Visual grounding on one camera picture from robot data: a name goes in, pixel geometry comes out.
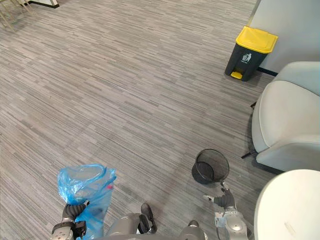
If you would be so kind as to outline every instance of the wall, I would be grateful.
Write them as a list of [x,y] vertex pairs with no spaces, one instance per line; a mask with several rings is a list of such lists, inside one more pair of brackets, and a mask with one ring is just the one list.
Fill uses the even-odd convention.
[[261,68],[278,73],[296,61],[320,61],[320,0],[261,0],[249,26],[279,36]]

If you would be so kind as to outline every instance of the white round table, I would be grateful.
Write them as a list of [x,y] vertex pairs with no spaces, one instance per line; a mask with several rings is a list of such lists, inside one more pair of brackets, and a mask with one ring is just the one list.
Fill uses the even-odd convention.
[[320,171],[287,171],[268,182],[256,203],[254,237],[320,240]]

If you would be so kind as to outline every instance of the blue plastic bag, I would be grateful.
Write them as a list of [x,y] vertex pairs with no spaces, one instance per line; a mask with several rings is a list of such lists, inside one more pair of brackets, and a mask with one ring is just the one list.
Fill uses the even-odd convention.
[[58,191],[68,204],[82,204],[86,200],[90,204],[76,218],[86,221],[84,240],[103,237],[104,218],[111,202],[116,170],[100,164],[88,164],[66,167],[60,170]]

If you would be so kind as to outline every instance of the black mesh wastebasket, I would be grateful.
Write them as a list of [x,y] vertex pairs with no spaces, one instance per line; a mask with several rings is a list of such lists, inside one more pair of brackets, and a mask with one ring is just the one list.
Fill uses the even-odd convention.
[[198,183],[209,184],[224,180],[229,169],[229,163],[221,152],[204,149],[196,156],[191,172]]

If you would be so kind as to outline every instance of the yellow lid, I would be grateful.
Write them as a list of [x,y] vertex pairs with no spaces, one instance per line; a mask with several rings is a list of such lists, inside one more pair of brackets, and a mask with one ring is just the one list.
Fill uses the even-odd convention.
[[243,27],[235,42],[246,48],[262,54],[271,53],[278,36],[248,26]]

